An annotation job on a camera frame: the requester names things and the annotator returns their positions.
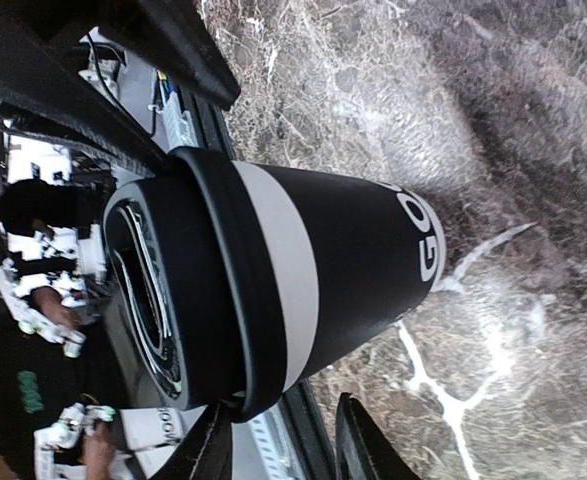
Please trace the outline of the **black cup lid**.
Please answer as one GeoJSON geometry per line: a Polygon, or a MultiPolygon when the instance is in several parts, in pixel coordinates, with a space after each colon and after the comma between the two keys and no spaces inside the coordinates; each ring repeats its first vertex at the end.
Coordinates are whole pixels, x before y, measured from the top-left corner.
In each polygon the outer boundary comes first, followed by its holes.
{"type": "Polygon", "coordinates": [[[119,188],[103,232],[137,352],[173,408],[226,403],[248,421],[279,398],[284,319],[256,211],[233,163],[180,147],[119,188]]]}

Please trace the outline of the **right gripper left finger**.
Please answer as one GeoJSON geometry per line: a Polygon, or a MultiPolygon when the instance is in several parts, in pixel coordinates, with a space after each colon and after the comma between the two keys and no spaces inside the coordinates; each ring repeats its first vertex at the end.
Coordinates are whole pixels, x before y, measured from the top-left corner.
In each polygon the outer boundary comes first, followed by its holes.
{"type": "Polygon", "coordinates": [[[208,405],[177,449],[151,480],[231,480],[233,459],[230,408],[208,405]]]}

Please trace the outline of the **black paper coffee cup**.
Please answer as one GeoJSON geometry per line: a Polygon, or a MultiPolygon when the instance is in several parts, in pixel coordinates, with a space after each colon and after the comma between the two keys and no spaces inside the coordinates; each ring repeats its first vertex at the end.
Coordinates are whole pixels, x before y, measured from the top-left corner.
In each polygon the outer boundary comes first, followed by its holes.
{"type": "Polygon", "coordinates": [[[337,174],[234,166],[279,294],[285,389],[383,332],[439,281],[443,228],[414,192],[337,174]]]}

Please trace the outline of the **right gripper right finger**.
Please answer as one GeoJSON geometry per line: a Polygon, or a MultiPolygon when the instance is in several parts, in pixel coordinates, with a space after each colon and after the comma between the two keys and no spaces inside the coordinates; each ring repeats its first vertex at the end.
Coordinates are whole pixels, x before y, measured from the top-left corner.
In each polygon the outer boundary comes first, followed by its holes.
{"type": "Polygon", "coordinates": [[[342,393],[336,410],[338,479],[419,480],[397,454],[361,402],[342,393]]]}

